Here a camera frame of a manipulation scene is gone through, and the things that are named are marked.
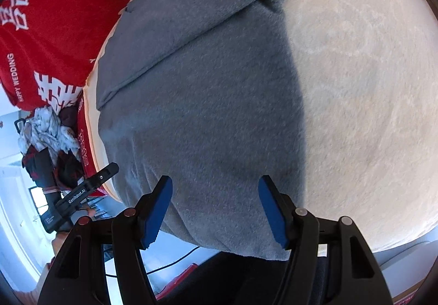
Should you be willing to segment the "person's left hand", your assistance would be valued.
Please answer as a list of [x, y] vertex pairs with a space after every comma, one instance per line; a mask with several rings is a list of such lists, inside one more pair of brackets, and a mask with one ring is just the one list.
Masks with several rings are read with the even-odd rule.
[[[76, 211], [73, 214], [72, 221], [77, 221], [82, 216], [88, 216], [93, 218], [94, 215], [96, 215], [96, 211], [90, 207], [85, 207], [83, 209], [80, 209], [79, 211]], [[53, 248], [53, 254], [57, 256], [58, 252], [60, 251], [63, 243], [65, 242], [66, 238], [68, 237], [69, 232], [58, 232], [56, 233], [56, 237], [51, 241], [51, 245]]]

